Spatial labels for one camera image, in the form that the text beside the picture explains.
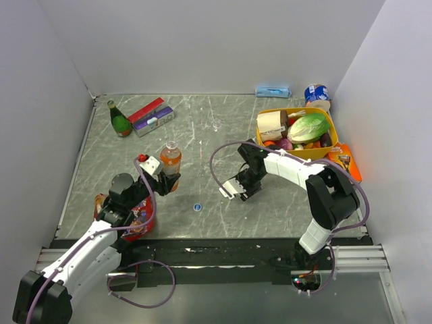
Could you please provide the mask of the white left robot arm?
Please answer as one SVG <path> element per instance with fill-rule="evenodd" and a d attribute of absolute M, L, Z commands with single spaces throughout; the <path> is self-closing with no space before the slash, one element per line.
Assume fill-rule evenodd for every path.
<path fill-rule="evenodd" d="M 133 208 L 155 193 L 169 194 L 179 174 L 143 171 L 138 179 L 120 173 L 111 181 L 103 208 L 86 233 L 42 271 L 29 271 L 20 281 L 12 320 L 15 323 L 69 323 L 74 307 L 92 282 L 108 272 L 128 270 L 134 255 L 122 234 L 135 229 Z"/>

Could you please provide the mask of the orange tea bottle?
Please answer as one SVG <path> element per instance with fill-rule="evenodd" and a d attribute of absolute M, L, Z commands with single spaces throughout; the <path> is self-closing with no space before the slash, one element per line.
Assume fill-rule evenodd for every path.
<path fill-rule="evenodd" d="M 182 153 L 176 141 L 168 141 L 162 149 L 159 158 L 164 164 L 163 171 L 167 176 L 174 176 L 180 173 Z"/>

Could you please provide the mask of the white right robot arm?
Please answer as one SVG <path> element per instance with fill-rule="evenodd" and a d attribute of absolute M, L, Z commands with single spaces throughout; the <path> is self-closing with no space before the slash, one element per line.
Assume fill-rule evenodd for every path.
<path fill-rule="evenodd" d="M 334 166 L 312 163 L 283 150 L 265 150 L 253 140 L 243 142 L 238 153 L 247 168 L 224 183 L 231 195 L 248 200 L 261 190 L 261 180 L 268 174 L 306 191 L 312 220 L 299 239 L 301 248 L 295 252 L 295 261 L 299 267 L 310 269 L 333 231 L 359 208 L 354 185 Z"/>

